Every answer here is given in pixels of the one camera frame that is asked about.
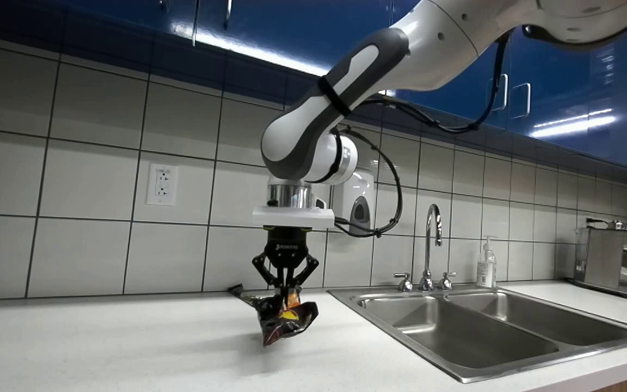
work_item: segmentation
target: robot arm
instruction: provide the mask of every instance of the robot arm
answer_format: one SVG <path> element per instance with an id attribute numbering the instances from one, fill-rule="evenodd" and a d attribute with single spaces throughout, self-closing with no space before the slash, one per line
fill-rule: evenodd
<path id="1" fill-rule="evenodd" d="M 627 28 L 627 0 L 420 0 L 266 129 L 261 154 L 267 171 L 282 181 L 347 181 L 355 171 L 355 148 L 330 135 L 343 116 L 380 89 L 430 92 L 446 85 L 491 41 L 522 25 L 562 43 L 593 43 Z"/>

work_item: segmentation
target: backsplash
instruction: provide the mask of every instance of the backsplash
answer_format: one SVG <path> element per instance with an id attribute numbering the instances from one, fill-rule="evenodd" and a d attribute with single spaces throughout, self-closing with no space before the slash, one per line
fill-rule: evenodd
<path id="1" fill-rule="evenodd" d="M 266 232 L 258 135 L 280 105 L 0 41 L 0 299 L 266 287 L 251 260 Z M 424 263 L 438 202 L 433 277 L 473 281 L 489 236 L 501 281 L 565 277 L 585 216 L 627 221 L 627 185 L 352 124 L 398 166 L 400 224 L 379 240 L 310 233 L 323 262 L 306 287 L 363 287 Z M 154 163 L 176 167 L 176 202 L 149 202 Z M 376 175 L 376 224 L 393 212 Z"/>

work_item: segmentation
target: cabinet handle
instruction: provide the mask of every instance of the cabinet handle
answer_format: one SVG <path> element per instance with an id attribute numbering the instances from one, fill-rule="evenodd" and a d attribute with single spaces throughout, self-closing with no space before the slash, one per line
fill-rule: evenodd
<path id="1" fill-rule="evenodd" d="M 225 13 L 225 31 L 228 31 L 230 12 L 232 12 L 232 0 L 227 0 L 225 7 L 227 7 L 227 13 Z"/>
<path id="2" fill-rule="evenodd" d="M 520 83 L 513 85 L 513 89 L 524 89 L 524 111 L 511 118 L 530 118 L 531 116 L 531 99 L 533 99 L 533 85 L 531 83 Z"/>
<path id="3" fill-rule="evenodd" d="M 501 89 L 503 89 L 503 105 L 495 106 L 491 111 L 506 111 L 509 105 L 509 75 L 501 77 Z"/>

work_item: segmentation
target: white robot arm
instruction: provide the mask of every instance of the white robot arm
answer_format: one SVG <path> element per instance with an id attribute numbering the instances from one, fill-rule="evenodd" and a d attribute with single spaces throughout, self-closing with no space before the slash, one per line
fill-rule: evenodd
<path id="1" fill-rule="evenodd" d="M 302 281 L 317 265 L 306 250 L 306 232 L 330 227 L 334 213 L 311 205 L 310 184 L 343 184 L 358 163 L 355 143 L 334 127 L 374 92 L 446 85 L 515 27 L 562 43 L 593 43 L 627 28 L 627 0 L 420 0 L 266 129 L 261 154 L 274 181 L 267 206 L 254 212 L 267 243 L 252 265 L 279 295 L 249 300 L 258 313 L 263 344 L 302 333 L 317 315 L 316 302 L 298 300 Z"/>

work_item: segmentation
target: faucet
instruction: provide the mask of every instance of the faucet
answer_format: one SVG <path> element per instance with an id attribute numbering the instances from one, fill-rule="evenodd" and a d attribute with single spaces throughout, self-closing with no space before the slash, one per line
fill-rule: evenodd
<path id="1" fill-rule="evenodd" d="M 430 227 L 436 227 L 436 247 L 441 247 L 441 213 L 440 213 L 440 206 L 436 202 L 428 205 L 427 221 L 424 221 L 424 272 L 420 279 L 420 290 L 424 290 L 424 292 L 436 290 L 436 283 L 430 281 L 430 274 L 428 274 Z"/>

